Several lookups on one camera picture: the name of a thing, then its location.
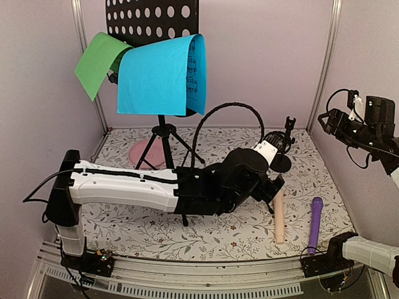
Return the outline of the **black round-base mic stand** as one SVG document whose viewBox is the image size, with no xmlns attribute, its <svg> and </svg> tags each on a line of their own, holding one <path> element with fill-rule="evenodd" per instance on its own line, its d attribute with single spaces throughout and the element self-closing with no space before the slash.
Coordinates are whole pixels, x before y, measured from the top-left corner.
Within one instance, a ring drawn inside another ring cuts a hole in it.
<svg viewBox="0 0 399 299">
<path fill-rule="evenodd" d="M 286 122 L 284 125 L 285 131 L 291 135 L 292 130 L 294 129 L 294 125 L 296 123 L 296 118 L 290 119 L 289 116 L 286 117 Z M 290 158 L 287 154 L 276 154 L 275 158 L 273 159 L 270 168 L 277 172 L 277 173 L 286 173 L 290 170 L 292 166 Z"/>
</svg>

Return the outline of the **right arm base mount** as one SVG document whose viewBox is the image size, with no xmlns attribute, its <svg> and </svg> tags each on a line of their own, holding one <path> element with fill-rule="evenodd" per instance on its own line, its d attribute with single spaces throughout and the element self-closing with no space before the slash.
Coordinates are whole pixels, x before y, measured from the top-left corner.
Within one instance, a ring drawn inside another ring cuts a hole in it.
<svg viewBox="0 0 399 299">
<path fill-rule="evenodd" d="M 365 266 L 361 268 L 357 277 L 351 282 L 355 262 L 344 258 L 342 249 L 346 241 L 351 237 L 358 237 L 355 232 L 345 232 L 329 240 L 328 248 L 322 252 L 317 247 L 305 247 L 300 254 L 300 264 L 305 278 L 325 275 L 332 272 L 344 271 L 341 278 L 327 277 L 320 280 L 321 287 L 329 293 L 340 293 L 355 285 L 364 273 Z"/>
</svg>

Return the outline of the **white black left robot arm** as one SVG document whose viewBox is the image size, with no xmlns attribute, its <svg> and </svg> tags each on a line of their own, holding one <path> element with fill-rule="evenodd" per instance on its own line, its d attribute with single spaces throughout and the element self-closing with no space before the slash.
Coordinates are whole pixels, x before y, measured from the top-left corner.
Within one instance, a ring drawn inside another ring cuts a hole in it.
<svg viewBox="0 0 399 299">
<path fill-rule="evenodd" d="M 83 204 L 140 206 L 182 217 L 229 214 L 247 198 L 269 204 L 282 189 L 284 179 L 269 178 L 273 154 L 255 149 L 232 150 L 220 163 L 205 168 L 128 170 L 90 163 L 77 150 L 68 150 L 58 172 L 45 178 L 25 199 L 53 181 L 46 202 L 46 217 L 57 227 L 62 250 L 79 270 L 93 264 L 86 252 L 81 223 Z"/>
</svg>

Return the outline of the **black shock mount tripod stand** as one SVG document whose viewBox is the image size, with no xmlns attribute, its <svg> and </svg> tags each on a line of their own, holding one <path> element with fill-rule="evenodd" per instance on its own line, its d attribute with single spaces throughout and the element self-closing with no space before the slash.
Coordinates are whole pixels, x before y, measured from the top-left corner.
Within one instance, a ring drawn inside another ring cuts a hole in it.
<svg viewBox="0 0 399 299">
<path fill-rule="evenodd" d="M 271 131 L 265 135 L 263 140 L 277 148 L 278 154 L 287 154 L 296 139 L 283 131 Z"/>
</svg>

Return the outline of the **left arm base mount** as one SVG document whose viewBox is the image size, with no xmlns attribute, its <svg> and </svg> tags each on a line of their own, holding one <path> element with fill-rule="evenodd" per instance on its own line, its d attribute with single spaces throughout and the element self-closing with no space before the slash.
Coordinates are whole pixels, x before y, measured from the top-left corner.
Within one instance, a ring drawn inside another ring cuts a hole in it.
<svg viewBox="0 0 399 299">
<path fill-rule="evenodd" d="M 101 277 L 112 276 L 115 260 L 112 253 L 101 249 L 99 252 L 88 250 L 87 238 L 79 239 L 60 236 L 61 265 L 82 273 Z"/>
</svg>

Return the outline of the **pink beige microphone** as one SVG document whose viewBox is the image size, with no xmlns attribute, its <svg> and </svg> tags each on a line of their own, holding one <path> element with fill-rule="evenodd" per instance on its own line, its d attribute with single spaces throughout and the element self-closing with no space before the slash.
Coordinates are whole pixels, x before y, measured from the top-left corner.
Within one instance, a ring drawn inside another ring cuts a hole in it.
<svg viewBox="0 0 399 299">
<path fill-rule="evenodd" d="M 273 199 L 275 239 L 277 245 L 282 245 L 285 242 L 283 199 L 284 199 L 283 191 L 279 191 Z"/>
</svg>

